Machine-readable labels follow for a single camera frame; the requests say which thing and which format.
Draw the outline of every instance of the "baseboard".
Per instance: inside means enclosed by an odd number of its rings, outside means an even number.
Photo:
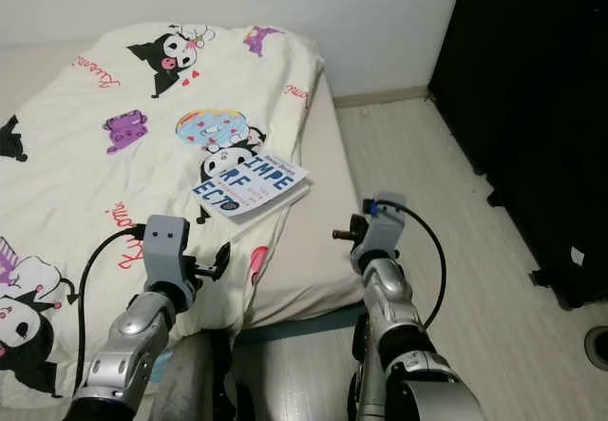
[[[394,101],[415,100],[428,95],[427,86],[410,86],[394,90],[357,93],[356,95],[336,96],[333,105],[336,107],[355,107],[356,105],[382,105]]]

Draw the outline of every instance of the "purple cartoon character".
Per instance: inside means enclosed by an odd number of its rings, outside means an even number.
[[[133,144],[147,132],[145,123],[148,118],[140,110],[131,110],[126,114],[107,119],[103,129],[110,132],[110,141],[114,144],[106,152],[108,155]]]
[[[266,27],[265,29],[262,27],[254,26],[245,39],[243,43],[249,46],[249,51],[256,53],[258,57],[262,56],[262,47],[263,41],[266,36],[273,33],[284,33],[280,29],[273,29],[272,27]]]

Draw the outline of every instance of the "book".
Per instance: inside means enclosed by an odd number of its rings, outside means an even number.
[[[207,213],[239,239],[256,223],[288,207],[311,188],[308,171],[260,153],[193,188]]]

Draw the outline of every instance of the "cartoon print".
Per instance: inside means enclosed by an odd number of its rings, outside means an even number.
[[[264,38],[269,34],[273,33],[284,33],[280,29],[273,29],[272,27],[266,27],[265,29],[262,27],[254,26],[245,39],[243,39],[243,44],[249,46],[249,51],[256,53],[258,57],[262,56],[262,47]]]
[[[171,25],[174,32],[165,33],[151,43],[135,44],[127,47],[140,60],[147,62],[156,71],[154,85],[156,93],[152,98],[158,98],[166,89],[175,84],[180,78],[180,72],[188,69],[197,62],[197,49],[203,48],[206,41],[212,40],[216,34],[205,27],[199,34],[192,26]],[[192,72],[196,78],[200,74]],[[188,79],[182,83],[190,84]]]
[[[266,135],[249,126],[245,116],[231,109],[199,109],[182,117],[175,129],[180,139],[200,145],[205,158],[200,164],[200,181],[205,182],[224,169],[235,167],[257,154]],[[201,207],[198,224],[209,214]]]
[[[268,247],[261,246],[254,249],[251,252],[251,262],[249,263],[249,273],[251,274],[251,284],[256,285],[259,279],[259,273],[262,270],[264,261],[266,260],[266,254],[268,253]]]
[[[147,120],[147,116],[137,109],[107,119],[102,128],[110,132],[110,141],[114,145],[110,146],[106,153],[108,155],[116,153],[142,138],[148,132],[144,125]]]
[[[37,302],[36,292],[15,299],[0,297],[0,371],[13,371],[24,385],[57,395],[57,364],[47,358],[54,332],[41,312],[61,308],[61,302]]]
[[[256,131],[260,134],[260,137],[263,138],[262,140],[266,139],[265,135],[257,129]],[[249,144],[249,142],[244,139],[230,147],[222,148],[218,152],[209,155],[200,164],[200,181],[206,182],[221,171],[225,171],[226,169],[230,169],[231,167],[235,167],[236,165],[249,160],[257,154],[258,149],[259,145]],[[200,216],[197,217],[197,223],[203,224],[209,217],[209,214],[201,207]]]
[[[180,139],[216,153],[249,135],[245,116],[231,109],[200,109],[178,121],[175,132]]]
[[[54,332],[41,312],[62,308],[51,295],[61,283],[69,288],[71,304],[78,297],[74,285],[55,266],[38,257],[20,260],[0,238],[0,371],[13,371],[18,381],[52,397],[60,397],[55,392],[57,365],[47,362]]]
[[[12,132],[18,123],[17,117],[13,115],[4,126],[0,127],[0,157],[11,157],[18,162],[24,162],[28,159],[28,155],[23,153],[21,134]]]

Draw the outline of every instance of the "black cable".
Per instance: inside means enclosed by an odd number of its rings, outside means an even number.
[[[435,248],[437,248],[437,254],[439,255],[439,260],[441,262],[441,285],[439,287],[439,294],[437,295],[437,300],[435,301],[433,310],[431,310],[427,321],[425,321],[425,323],[423,324],[424,328],[428,329],[428,327],[433,322],[433,320],[435,319],[437,314],[439,314],[439,311],[441,310],[441,306],[444,303],[444,297],[446,296],[446,284],[447,284],[446,255],[444,254],[444,249],[441,246],[441,242],[439,241],[439,239],[437,239],[437,236],[435,235],[435,233],[433,232],[431,227],[428,226],[427,222],[424,221],[414,211],[408,209],[405,205],[399,204],[397,202],[385,201],[385,200],[374,201],[373,204],[388,205],[390,207],[394,207],[395,209],[408,214],[410,217],[412,217],[413,219],[418,221],[418,223],[420,223],[420,225],[425,229],[425,231],[427,231],[427,234],[430,236],[433,243],[435,244]]]
[[[105,247],[113,240],[120,236],[133,236],[135,239],[143,239],[143,231],[145,230],[144,224],[136,224],[133,227],[125,228],[114,233],[112,236],[104,240],[91,254],[88,261],[86,262],[85,269],[80,277],[80,284],[78,286],[78,360],[76,361],[76,377],[74,378],[74,392],[76,393],[80,384],[83,381],[83,371],[85,368],[85,347],[86,347],[86,326],[85,326],[85,287],[88,273],[91,270],[91,266],[95,262],[95,259],[103,252]]]

